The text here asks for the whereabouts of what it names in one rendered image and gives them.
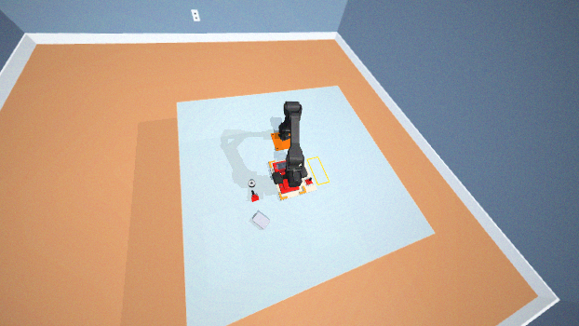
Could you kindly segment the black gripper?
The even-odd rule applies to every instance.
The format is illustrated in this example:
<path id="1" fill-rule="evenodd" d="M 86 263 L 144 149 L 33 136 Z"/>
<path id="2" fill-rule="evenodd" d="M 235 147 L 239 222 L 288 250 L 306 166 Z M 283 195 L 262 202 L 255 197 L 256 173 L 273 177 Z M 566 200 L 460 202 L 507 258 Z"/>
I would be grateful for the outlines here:
<path id="1" fill-rule="evenodd" d="M 279 184 L 279 183 L 284 183 L 283 180 L 286 179 L 286 176 L 288 175 L 288 171 L 287 169 L 285 169 L 285 174 L 281 175 L 281 173 L 278 172 L 273 172 L 272 173 L 272 177 L 274 180 L 274 184 Z M 301 178 L 305 178 L 307 177 L 308 173 L 305 167 L 303 167 L 303 170 L 300 170 L 300 177 Z"/>

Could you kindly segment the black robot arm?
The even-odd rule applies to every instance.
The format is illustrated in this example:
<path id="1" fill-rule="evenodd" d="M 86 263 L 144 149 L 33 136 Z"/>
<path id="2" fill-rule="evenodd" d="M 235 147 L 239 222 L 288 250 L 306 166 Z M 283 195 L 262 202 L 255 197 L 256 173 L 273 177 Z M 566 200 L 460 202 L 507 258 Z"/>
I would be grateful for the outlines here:
<path id="1" fill-rule="evenodd" d="M 286 155 L 286 169 L 289 187 L 298 187 L 303 182 L 300 177 L 300 170 L 304 167 L 303 150 L 300 147 L 300 120 L 302 115 L 302 105 L 300 102 L 285 102 L 285 120 L 278 125 L 279 138 L 281 141 L 290 139 L 290 148 Z M 301 165 L 301 166 L 299 166 Z"/>

